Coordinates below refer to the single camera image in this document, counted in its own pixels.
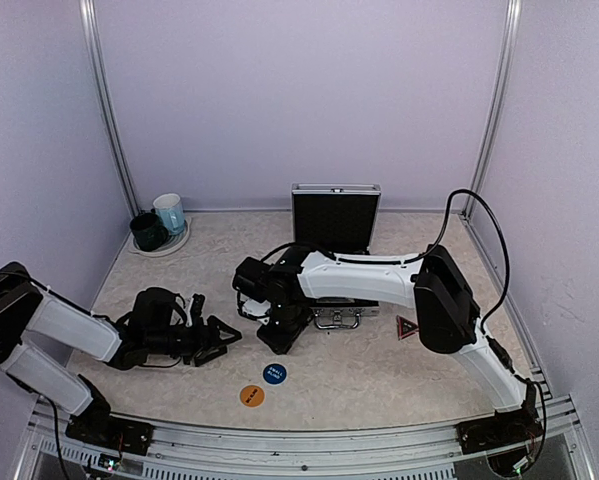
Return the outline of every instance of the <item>round sticker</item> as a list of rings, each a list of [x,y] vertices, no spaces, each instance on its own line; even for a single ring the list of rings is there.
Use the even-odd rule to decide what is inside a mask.
[[[286,367],[279,365],[278,363],[268,365],[263,370],[263,379],[272,385],[280,384],[286,379],[287,375],[288,372],[286,371]]]
[[[266,395],[263,393],[263,388],[256,385],[248,385],[241,390],[239,398],[241,398],[241,403],[246,407],[258,407],[263,403],[263,399],[266,398]]]

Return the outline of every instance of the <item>beige table surface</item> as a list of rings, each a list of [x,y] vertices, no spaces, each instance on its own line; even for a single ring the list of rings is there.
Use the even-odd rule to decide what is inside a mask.
[[[423,251],[439,231],[441,215],[380,213],[371,251]],[[274,430],[358,429],[455,420],[492,412],[479,386],[451,358],[426,350],[418,337],[398,341],[395,315],[416,320],[415,312],[382,304],[381,315],[352,331],[318,331],[310,325],[288,355],[276,356],[259,341],[257,324],[236,313],[231,288],[235,267],[248,255],[259,257],[292,240],[290,212],[203,213],[189,215],[192,233],[178,252],[151,259],[119,255],[97,299],[95,311],[116,319],[132,308],[137,293],[150,286],[206,296],[204,314],[214,314],[243,333],[228,355],[194,368],[135,368],[120,372],[75,352],[69,369],[85,375],[114,411],[188,424]],[[471,285],[482,312],[497,293],[464,227],[451,218],[445,239]],[[524,375],[528,364],[503,309],[488,322]],[[171,363],[152,357],[151,363]],[[262,377],[266,365],[288,371],[280,385]],[[265,391],[257,408],[241,404],[247,385]]]

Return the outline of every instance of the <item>white wall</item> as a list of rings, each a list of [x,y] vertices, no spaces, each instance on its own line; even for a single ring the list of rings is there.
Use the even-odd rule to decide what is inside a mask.
[[[469,185],[505,0],[97,2],[143,207],[283,208],[293,182],[380,183],[441,209]]]
[[[79,2],[0,2],[0,267],[90,307],[127,231],[114,172]],[[0,480],[33,403],[0,372]]]
[[[483,194],[509,242],[512,296],[599,466],[599,1],[524,1]]]

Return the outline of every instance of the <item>orange circle sticker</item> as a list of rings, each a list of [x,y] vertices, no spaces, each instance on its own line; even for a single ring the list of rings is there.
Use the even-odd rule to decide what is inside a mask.
[[[241,398],[241,403],[246,407],[258,407],[263,403],[266,395],[263,393],[263,388],[256,385],[248,385],[241,391],[239,398]]]

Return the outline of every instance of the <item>black mug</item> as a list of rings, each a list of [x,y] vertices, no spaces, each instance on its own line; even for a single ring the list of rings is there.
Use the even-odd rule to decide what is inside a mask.
[[[168,240],[168,230],[154,213],[142,213],[130,222],[137,246],[144,252],[158,249]]]

